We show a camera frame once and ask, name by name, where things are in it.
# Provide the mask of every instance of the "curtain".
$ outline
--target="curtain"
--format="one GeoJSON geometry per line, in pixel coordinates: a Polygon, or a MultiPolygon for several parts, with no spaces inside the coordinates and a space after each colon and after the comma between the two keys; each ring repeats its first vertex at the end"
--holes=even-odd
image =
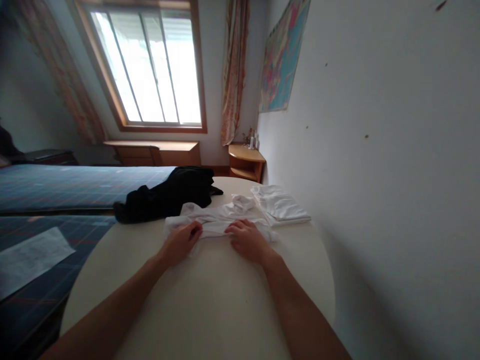
{"type": "Polygon", "coordinates": [[[15,22],[44,58],[57,94],[77,125],[78,135],[88,144],[101,144],[105,133],[70,54],[67,44],[45,0],[13,1],[15,22]]]}
{"type": "Polygon", "coordinates": [[[223,57],[221,144],[229,145],[239,129],[245,79],[250,0],[228,0],[223,57]]]}

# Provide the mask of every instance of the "wall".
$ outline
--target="wall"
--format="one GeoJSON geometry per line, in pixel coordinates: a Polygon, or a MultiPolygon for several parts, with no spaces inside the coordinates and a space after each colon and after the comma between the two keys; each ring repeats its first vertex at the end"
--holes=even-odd
{"type": "MultiPolygon", "coordinates": [[[[113,140],[183,140],[200,141],[200,155],[203,165],[228,165],[226,147],[220,144],[222,118],[222,67],[224,55],[225,18],[227,2],[225,0],[199,0],[200,40],[203,62],[205,106],[208,134],[171,134],[171,133],[132,133],[120,132],[108,106],[100,82],[80,34],[74,24],[65,1],[48,0],[59,27],[64,34],[69,49],[76,59],[78,69],[94,106],[102,119],[105,130],[113,140]]],[[[242,131],[256,122],[260,66],[263,53],[262,38],[255,37],[263,33],[267,3],[262,0],[251,1],[250,36],[247,43],[247,77],[241,108],[242,131]]]]}
{"type": "MultiPolygon", "coordinates": [[[[480,4],[440,2],[313,0],[260,151],[264,181],[332,235],[419,357],[477,359],[480,4]]],[[[269,29],[286,4],[271,1],[269,29]]]]}
{"type": "Polygon", "coordinates": [[[81,164],[104,162],[103,149],[83,144],[78,137],[43,59],[7,21],[0,26],[0,49],[1,125],[16,147],[23,152],[71,149],[81,164]]]}

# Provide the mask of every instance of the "person's left hand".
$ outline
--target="person's left hand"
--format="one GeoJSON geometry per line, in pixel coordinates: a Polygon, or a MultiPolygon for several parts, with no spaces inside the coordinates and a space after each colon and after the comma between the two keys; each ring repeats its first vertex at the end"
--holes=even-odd
{"type": "Polygon", "coordinates": [[[177,265],[187,257],[202,234],[202,229],[202,224],[194,221],[190,225],[179,226],[170,233],[158,252],[167,268],[177,265]]]}

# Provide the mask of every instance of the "blue plaid bedspread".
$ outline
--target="blue plaid bedspread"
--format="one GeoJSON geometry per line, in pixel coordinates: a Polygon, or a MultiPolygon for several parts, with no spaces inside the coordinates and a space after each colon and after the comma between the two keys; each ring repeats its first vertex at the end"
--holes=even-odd
{"type": "Polygon", "coordinates": [[[58,227],[72,255],[0,302],[0,354],[11,354],[68,296],[83,264],[115,224],[113,216],[0,217],[0,251],[58,227]]]}
{"type": "Polygon", "coordinates": [[[174,166],[13,165],[0,169],[0,213],[112,209],[142,185],[163,183],[174,166]]]}

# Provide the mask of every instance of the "wooden nightstand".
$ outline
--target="wooden nightstand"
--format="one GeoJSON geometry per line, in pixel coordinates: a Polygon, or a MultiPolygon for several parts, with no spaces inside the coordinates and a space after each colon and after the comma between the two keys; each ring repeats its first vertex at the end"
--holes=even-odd
{"type": "Polygon", "coordinates": [[[231,143],[228,146],[228,154],[231,177],[260,182],[266,160],[258,150],[250,150],[241,143],[231,143]]]}
{"type": "Polygon", "coordinates": [[[123,166],[200,166],[198,141],[105,141],[123,166]]]}
{"type": "Polygon", "coordinates": [[[42,165],[78,165],[72,150],[45,149],[26,152],[23,155],[10,156],[12,164],[42,164],[42,165]]]}

